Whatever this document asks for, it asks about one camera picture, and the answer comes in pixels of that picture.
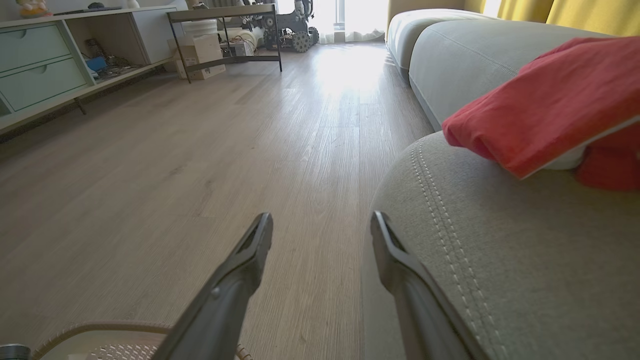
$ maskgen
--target black metal frame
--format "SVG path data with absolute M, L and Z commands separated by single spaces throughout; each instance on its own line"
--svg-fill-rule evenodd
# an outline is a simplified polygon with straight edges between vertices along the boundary
M 225 64 L 231 64 L 231 63 L 244 63 L 244 62 L 248 62 L 248 61 L 277 61 L 278 64 L 280 65 L 280 72 L 282 72 L 282 57 L 280 56 L 280 42 L 278 42 L 278 55 L 256 55 L 256 56 L 229 56 L 226 58 L 222 58 L 222 59 L 218 59 L 218 60 L 213 60 L 213 61 L 207 61 L 205 63 L 199 63 L 199 64 L 195 64 L 195 65 L 191 65 L 191 66 L 186 66 L 187 64 L 184 61 L 184 56 L 182 55 L 182 50 L 180 49 L 180 44 L 178 44 L 178 37 L 175 34 L 175 29 L 173 28 L 173 24 L 176 22 L 185 22 L 185 21 L 192 21 L 192 20 L 205 20 L 205 19 L 215 19 L 215 18 L 222 18 L 222 26 L 225 28 L 225 36 L 227 37 L 227 43 L 229 40 L 229 35 L 227 33 L 227 23 L 225 22 L 225 17 L 235 17 L 235 16 L 247 16 L 247 15 L 270 15 L 273 16 L 274 19 L 274 26 L 276 29 L 276 33 L 280 33 L 279 29 L 278 29 L 278 21 L 277 21 L 277 16 L 276 16 L 276 6 L 274 4 L 267 4 L 267 5 L 271 5 L 271 11 L 270 12 L 251 12 L 251 8 L 252 7 L 260 7 L 262 8 L 263 5 L 249 5 L 249 6 L 231 6 L 231 7 L 226 7 L 226 8 L 213 8 L 213 9 L 203 9 L 203 10 L 189 10 L 189 13 L 192 13 L 193 16 L 191 16 L 188 19 L 185 18 L 181 18 L 181 19 L 174 19 L 172 17 L 172 14 L 176 14 L 176 13 L 184 13 L 184 12 L 168 12 L 167 16 L 169 17 L 169 23 L 171 25 L 171 31 L 173 33 L 173 39 L 175 40 L 175 45 L 178 48 L 178 53 L 180 54 L 180 60 L 182 61 L 182 67 L 184 68 L 184 72 L 187 75 L 187 80 L 189 81 L 189 84 L 191 84 L 191 78 L 189 77 L 189 72 L 191 71 L 197 71 L 197 70 L 202 70 L 202 69 L 206 69 L 209 67 L 213 67 L 213 66 L 217 66 L 217 65 L 225 65 Z M 233 8 L 238 8 L 238 13 L 234 14 L 234 12 L 232 11 Z M 212 10 L 222 10 L 224 12 L 224 14 L 222 14 L 222 16 L 217 16 L 214 13 L 212 13 Z

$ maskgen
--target wheel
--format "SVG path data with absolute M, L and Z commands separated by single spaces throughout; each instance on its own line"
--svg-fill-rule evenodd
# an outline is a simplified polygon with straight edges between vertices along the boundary
M 276 20 L 273 18 L 273 16 L 265 16 L 263 18 L 264 21 L 264 27 L 267 29 L 273 29 L 276 26 Z
M 316 45 L 320 40 L 320 33 L 318 32 L 318 29 L 313 26 L 309 27 L 309 35 L 311 35 L 311 45 Z
M 299 53 L 305 53 L 311 47 L 311 37 L 304 31 L 293 34 L 293 48 Z

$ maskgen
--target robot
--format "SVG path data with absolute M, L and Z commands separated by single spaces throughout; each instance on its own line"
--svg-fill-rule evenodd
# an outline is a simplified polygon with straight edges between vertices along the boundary
M 305 53 L 319 40 L 318 30 L 308 25 L 309 19 L 314 17 L 313 0 L 295 0 L 296 8 L 292 13 L 262 18 L 264 31 L 264 45 L 267 49 L 276 49 L 278 41 L 280 47 L 291 47 L 299 53 Z M 278 32 L 275 25 L 278 21 Z

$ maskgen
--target stitching seam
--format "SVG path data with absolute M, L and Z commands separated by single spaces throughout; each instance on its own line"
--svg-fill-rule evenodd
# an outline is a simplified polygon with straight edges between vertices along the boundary
M 445 257 L 449 261 L 449 267 L 451 268 L 451 272 L 453 272 L 453 279 L 456 281 L 456 285 L 458 287 L 458 291 L 460 291 L 460 295 L 462 296 L 462 301 L 465 303 L 465 309 L 467 316 L 469 316 L 469 320 L 471 321 L 471 327 L 473 328 L 474 335 L 476 335 L 477 339 L 480 339 L 480 336 L 477 333 L 476 324 L 474 323 L 474 319 L 471 316 L 471 311 L 469 310 L 469 305 L 467 304 L 467 298 L 465 298 L 465 294 L 462 292 L 462 287 L 460 286 L 460 282 L 458 280 L 458 276 L 456 275 L 456 269 L 453 267 L 453 262 L 451 261 L 451 257 L 449 257 L 449 251 L 444 243 L 444 239 L 442 238 L 442 232 L 440 231 L 440 226 L 438 225 L 438 220 L 436 219 L 435 214 L 433 213 L 433 208 L 431 207 L 431 201 L 429 201 L 429 197 L 427 196 L 427 191 L 424 189 L 424 184 L 422 183 L 422 178 L 420 173 L 418 172 L 418 168 L 415 163 L 415 148 L 416 144 L 413 145 L 411 149 L 411 163 L 413 164 L 413 169 L 415 171 L 415 176 L 420 183 L 420 187 L 422 188 L 422 194 L 424 195 L 425 200 L 427 200 L 427 206 L 429 207 L 429 212 L 431 213 L 431 218 L 433 219 L 433 223 L 436 225 L 436 230 L 438 231 L 438 237 L 440 238 L 440 244 L 442 245 L 442 249 L 444 250 Z
M 451 217 L 449 216 L 449 213 L 447 212 L 447 208 L 444 206 L 444 202 L 442 202 L 442 198 L 440 196 L 440 192 L 438 192 L 438 188 L 436 187 L 436 183 L 434 182 L 433 178 L 431 177 L 431 172 L 429 171 L 429 168 L 427 167 L 427 163 L 426 163 L 426 161 L 424 161 L 424 157 L 422 156 L 422 142 L 420 143 L 419 152 L 420 152 L 420 160 L 422 162 L 422 167 L 424 167 L 424 170 L 426 171 L 426 174 L 429 177 L 429 181 L 431 182 L 431 185 L 433 186 L 433 189 L 434 189 L 434 191 L 436 193 L 436 196 L 438 197 L 438 202 L 440 203 L 440 206 L 442 207 L 442 210 L 444 211 L 444 215 L 445 215 L 445 217 L 447 219 L 447 222 L 449 223 L 449 228 L 451 229 L 451 232 L 453 233 L 453 237 L 456 240 L 456 243 L 458 244 L 458 248 L 460 249 L 460 252 L 462 253 L 462 256 L 464 257 L 464 260 L 465 260 L 465 263 L 466 263 L 467 268 L 469 270 L 469 273 L 471 274 L 471 278 L 472 278 L 472 280 L 473 280 L 473 282 L 474 282 L 474 284 L 476 286 L 476 290 L 480 294 L 480 299 L 481 299 L 481 301 L 482 301 L 482 303 L 484 305 L 484 309 L 486 310 L 486 313 L 488 315 L 489 321 L 491 321 L 491 325 L 493 327 L 493 331 L 495 332 L 495 335 L 498 338 L 498 343 L 500 345 L 500 348 L 502 349 L 502 352 L 504 353 L 504 355 L 506 357 L 508 357 L 509 355 L 507 353 L 507 349 L 504 346 L 504 344 L 502 342 L 502 337 L 500 336 L 500 332 L 498 331 L 498 328 L 496 327 L 495 322 L 493 321 L 493 316 L 491 315 L 491 311 L 489 310 L 489 306 L 486 304 L 486 299 L 484 298 L 483 292 L 482 292 L 482 290 L 480 290 L 480 285 L 478 284 L 478 281 L 476 280 L 476 275 L 475 275 L 473 269 L 471 269 L 471 264 L 469 263 L 469 260 L 467 259 L 467 255 L 465 254 L 465 251 L 462 249 L 462 244 L 460 243 L 460 240 L 458 239 L 458 235 L 456 234 L 456 230 L 453 227 L 453 223 L 451 222 Z
M 464 46 L 463 44 L 461 44 L 460 42 L 455 41 L 454 39 L 448 37 L 447 35 L 439 32 L 439 31 L 436 31 L 434 29 L 431 29 L 431 27 L 426 28 L 426 30 L 432 31 L 433 33 L 436 33 L 436 34 L 440 35 L 441 37 L 443 37 L 443 38 L 451 41 L 452 43 L 457 44 L 458 46 L 470 51 L 471 53 L 475 54 L 476 56 L 479 56 L 480 58 L 484 59 L 485 61 L 487 61 L 489 63 L 492 63 L 494 65 L 500 65 L 499 68 L 501 70 L 503 70 L 503 71 L 513 75 L 513 76 L 516 76 L 518 74 L 518 72 L 516 70 L 513 70 L 511 67 L 508 67 L 507 65 L 505 65 L 505 64 L 503 64 L 503 63 L 501 63 L 499 61 L 495 61 L 494 59 L 487 57 L 487 55 L 484 55 L 483 53 L 479 53 L 476 50 L 470 49 L 467 46 Z

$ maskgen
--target laminate floor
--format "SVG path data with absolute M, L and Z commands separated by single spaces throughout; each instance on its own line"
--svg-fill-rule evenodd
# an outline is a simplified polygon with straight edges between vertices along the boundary
M 0 343 L 173 323 L 257 213 L 275 219 L 241 343 L 361 359 L 373 193 L 430 130 L 383 44 L 319 45 L 123 88 L 0 145 Z

